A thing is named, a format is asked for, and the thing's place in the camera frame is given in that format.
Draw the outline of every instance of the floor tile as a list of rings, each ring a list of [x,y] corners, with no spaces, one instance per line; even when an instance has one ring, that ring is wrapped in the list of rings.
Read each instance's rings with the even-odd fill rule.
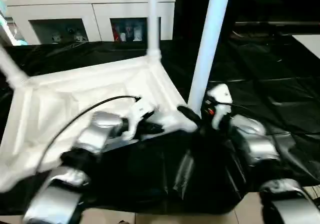
[[[132,212],[92,208],[83,212],[80,224],[117,224],[122,220],[135,224],[134,216]]]
[[[136,214],[135,224],[238,224],[235,212],[225,215]]]
[[[21,224],[22,216],[21,215],[0,215],[0,221],[9,223],[9,224]]]
[[[239,224],[263,224],[262,205],[258,193],[248,193],[236,206]]]
[[[308,186],[304,189],[308,192],[312,199],[316,199],[318,196],[320,196],[319,194],[317,194],[317,189],[313,186]]]

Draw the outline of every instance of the black plastic cover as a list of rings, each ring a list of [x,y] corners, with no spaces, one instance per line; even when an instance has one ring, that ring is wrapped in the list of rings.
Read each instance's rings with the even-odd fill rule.
[[[162,64],[187,100],[198,43],[161,41]],[[139,43],[85,43],[7,48],[30,76],[142,56]],[[229,86],[234,103],[263,119],[284,159],[283,174],[302,185],[320,184],[320,60],[290,37],[229,40],[220,43],[208,88]],[[3,133],[12,90],[0,80]],[[250,112],[235,108],[248,117]],[[206,138],[173,133],[111,151],[97,169],[89,203],[103,208],[149,213],[221,213],[231,210],[251,180],[229,142],[217,133]],[[36,177],[40,185],[44,175]],[[23,196],[32,178],[0,195],[0,214],[23,212]]]

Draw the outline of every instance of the wire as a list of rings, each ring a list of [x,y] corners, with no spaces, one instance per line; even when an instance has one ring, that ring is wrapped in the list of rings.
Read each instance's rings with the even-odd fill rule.
[[[107,103],[107,102],[110,102],[112,100],[117,100],[117,99],[123,99],[123,98],[134,98],[135,101],[138,101],[139,99],[141,99],[141,97],[137,97],[137,96],[132,96],[132,95],[120,95],[120,96],[115,96],[115,97],[112,97],[112,98],[108,98],[108,99],[105,99],[105,100],[102,100],[88,108],[86,108],[85,110],[81,111],[77,116],[75,116],[73,119],[71,119],[52,139],[51,141],[49,142],[48,146],[45,148],[45,150],[43,151],[42,153],[42,156],[35,168],[35,175],[39,174],[39,170],[40,170],[40,167],[41,167],[41,164],[42,164],[42,161],[44,159],[44,157],[46,156],[47,152],[49,151],[49,149],[53,146],[53,144],[55,143],[56,139],[66,130],[69,128],[69,126],[71,126],[76,120],[78,120],[81,116],[83,116],[84,114],[86,114],[88,111],[94,109],[95,107],[99,106],[99,105],[102,105],[104,103]],[[28,203],[30,202],[31,200],[31,194],[32,194],[32,190],[33,190],[33,187],[34,185],[31,185],[31,188],[30,188],[30,191],[29,193],[26,195],[26,204],[25,204],[25,207],[27,208],[28,207]]]

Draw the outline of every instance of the glass cabinet door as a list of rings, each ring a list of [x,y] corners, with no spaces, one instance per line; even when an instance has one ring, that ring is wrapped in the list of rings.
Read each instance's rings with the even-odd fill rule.
[[[148,3],[94,4],[102,41],[147,41]],[[159,3],[159,39],[171,40],[174,3]]]
[[[41,44],[87,42],[82,19],[29,20]]]
[[[110,19],[110,23],[113,40],[116,42],[147,41],[147,18],[114,18]]]

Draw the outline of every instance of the white tent frame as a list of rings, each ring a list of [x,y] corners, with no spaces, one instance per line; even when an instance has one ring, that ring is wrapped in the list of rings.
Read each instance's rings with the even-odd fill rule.
[[[198,114],[200,113],[201,103],[205,94],[227,3],[228,0],[209,1],[188,101],[188,105]],[[14,97],[0,146],[0,172],[2,174],[0,192],[8,191],[17,181],[34,173],[34,168],[45,148],[43,144],[47,140],[42,139],[41,145],[31,146],[31,148],[26,143],[27,126],[32,126],[32,123],[30,124],[29,122],[29,112],[32,109],[31,99],[33,98],[34,90],[38,91],[38,94],[41,93],[38,95],[40,97],[43,96],[42,94],[52,92],[54,97],[59,98],[59,94],[55,94],[55,90],[50,89],[51,87],[46,87],[51,86],[51,83],[56,86],[57,78],[59,81],[67,79],[68,83],[77,85],[81,84],[81,79],[83,80],[83,78],[93,79],[92,76],[95,77],[95,73],[97,75],[100,73],[109,73],[110,75],[120,73],[119,76],[123,76],[122,71],[129,71],[129,69],[135,67],[135,69],[140,69],[142,72],[145,71],[143,73],[149,75],[147,77],[143,76],[143,78],[151,81],[152,88],[146,87],[145,90],[132,90],[131,88],[131,91],[134,92],[131,94],[139,92],[139,94],[145,93],[148,95],[150,91],[153,91],[156,94],[154,98],[157,99],[157,104],[162,105],[161,107],[165,111],[176,111],[177,105],[185,104],[160,62],[157,0],[149,0],[148,5],[148,49],[145,57],[29,78],[0,46],[0,69],[6,75],[9,85],[14,89]],[[51,133],[52,122],[47,122],[44,126],[44,128],[47,128],[45,131],[49,129],[49,133]],[[41,171],[58,165],[60,154],[68,150],[68,148],[69,146],[65,145],[56,145],[51,148],[42,162]]]

